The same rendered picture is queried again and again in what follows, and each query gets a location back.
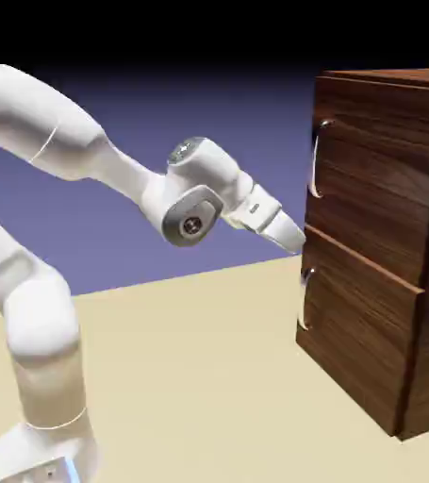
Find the dark wood cabinet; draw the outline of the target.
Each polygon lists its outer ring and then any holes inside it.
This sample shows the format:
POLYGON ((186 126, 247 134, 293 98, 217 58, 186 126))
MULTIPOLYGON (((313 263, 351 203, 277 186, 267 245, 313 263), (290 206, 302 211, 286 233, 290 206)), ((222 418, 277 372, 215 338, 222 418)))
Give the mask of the dark wood cabinet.
POLYGON ((315 83, 297 343, 381 428, 429 431, 429 69, 315 83))

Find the small dark wood door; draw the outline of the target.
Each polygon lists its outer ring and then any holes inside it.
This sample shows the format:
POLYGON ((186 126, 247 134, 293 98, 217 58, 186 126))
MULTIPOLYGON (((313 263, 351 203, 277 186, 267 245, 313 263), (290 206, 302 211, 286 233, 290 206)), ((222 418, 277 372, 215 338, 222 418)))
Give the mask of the small dark wood door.
POLYGON ((394 436, 422 289, 309 226, 298 344, 394 436))

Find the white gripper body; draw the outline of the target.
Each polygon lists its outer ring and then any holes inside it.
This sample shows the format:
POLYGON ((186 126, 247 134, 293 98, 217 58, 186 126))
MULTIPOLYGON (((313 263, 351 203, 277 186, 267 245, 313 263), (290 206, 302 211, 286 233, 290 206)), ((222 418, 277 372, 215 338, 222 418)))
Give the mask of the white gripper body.
POLYGON ((260 235, 290 254, 300 253, 305 244, 304 231, 282 209, 261 230, 260 235))

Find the large dark wood door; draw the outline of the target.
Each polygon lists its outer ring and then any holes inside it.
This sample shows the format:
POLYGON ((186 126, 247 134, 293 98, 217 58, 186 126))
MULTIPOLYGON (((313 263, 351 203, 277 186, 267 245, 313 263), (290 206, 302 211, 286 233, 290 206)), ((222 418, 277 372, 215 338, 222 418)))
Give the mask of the large dark wood door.
POLYGON ((429 236, 429 89, 322 76, 306 221, 413 286, 429 236))

